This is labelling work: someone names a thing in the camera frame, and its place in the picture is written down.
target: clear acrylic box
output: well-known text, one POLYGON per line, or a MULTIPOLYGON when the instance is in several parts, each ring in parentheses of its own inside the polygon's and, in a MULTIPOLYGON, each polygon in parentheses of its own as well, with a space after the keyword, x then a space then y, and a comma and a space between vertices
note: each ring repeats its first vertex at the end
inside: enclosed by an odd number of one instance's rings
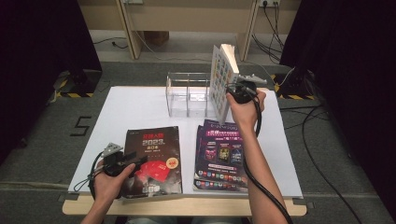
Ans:
POLYGON ((215 118, 209 89, 210 73, 168 73, 166 101, 169 117, 215 118))

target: magazine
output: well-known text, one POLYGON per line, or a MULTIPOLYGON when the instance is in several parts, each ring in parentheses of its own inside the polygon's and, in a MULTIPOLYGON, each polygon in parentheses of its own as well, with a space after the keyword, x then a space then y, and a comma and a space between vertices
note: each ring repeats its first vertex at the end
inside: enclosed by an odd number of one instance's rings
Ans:
POLYGON ((194 190, 248 192, 243 150, 236 124, 206 119, 197 132, 194 190))
POLYGON ((128 130, 124 155, 129 163, 141 161, 121 186, 124 199, 182 193, 178 127, 128 130))

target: book cover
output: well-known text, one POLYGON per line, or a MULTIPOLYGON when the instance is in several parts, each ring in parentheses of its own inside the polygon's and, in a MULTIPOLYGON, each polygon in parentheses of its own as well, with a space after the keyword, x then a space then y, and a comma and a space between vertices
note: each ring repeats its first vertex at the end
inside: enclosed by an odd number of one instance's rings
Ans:
POLYGON ((197 139, 194 190, 247 192, 243 142, 236 124, 206 119, 197 139))
POLYGON ((209 97, 220 124, 224 124, 229 110, 226 94, 227 85, 236 82, 239 69, 234 56, 234 46, 222 44, 213 48, 209 97))
POLYGON ((120 196, 145 198, 182 193, 178 127, 128 130, 124 155, 127 163, 141 160, 134 176, 125 180, 120 196))

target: hand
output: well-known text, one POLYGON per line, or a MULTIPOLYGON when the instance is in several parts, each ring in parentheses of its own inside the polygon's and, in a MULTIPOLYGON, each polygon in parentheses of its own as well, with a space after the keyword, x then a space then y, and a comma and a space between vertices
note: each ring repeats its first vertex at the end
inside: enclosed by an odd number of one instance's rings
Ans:
MULTIPOLYGON (((101 165, 103 165, 103 161, 99 161, 97 166, 101 165)), ((95 200, 103 203, 112 203, 119 195, 123 181, 132 173, 134 167, 134 163, 130 164, 118 176, 109 176, 103 172, 98 174, 94 181, 95 200)))
MULTIPOLYGON (((259 98, 260 110, 264 110, 265 92, 256 91, 259 98)), ((238 125, 239 129, 253 129, 257 121, 256 107, 252 101, 246 104, 238 104, 230 93, 226 95, 230 103, 231 112, 233 113, 233 121, 238 125)))

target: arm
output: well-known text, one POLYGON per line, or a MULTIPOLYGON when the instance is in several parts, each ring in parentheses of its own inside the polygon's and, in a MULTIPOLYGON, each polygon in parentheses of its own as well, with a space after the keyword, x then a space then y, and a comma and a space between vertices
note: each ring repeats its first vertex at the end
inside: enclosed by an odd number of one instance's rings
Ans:
MULTIPOLYGON (((264 110, 263 100, 265 93, 257 91, 260 107, 264 110)), ((233 113, 233 120, 238 126, 244 140, 244 153, 247 166, 253 176, 268 189, 285 206, 283 197, 272 175, 268 162, 262 154, 257 140, 254 125, 257 121, 257 112, 253 102, 238 104, 230 93, 227 100, 233 113)), ((282 213, 250 180, 247 184, 250 209, 254 223, 287 223, 282 213)))
POLYGON ((134 164, 127 166, 118 176, 109 176, 100 173, 95 177, 94 187, 96 199, 93 202, 90 212, 81 221, 81 224, 100 224, 113 204, 114 199, 120 193, 122 182, 134 170, 134 164))

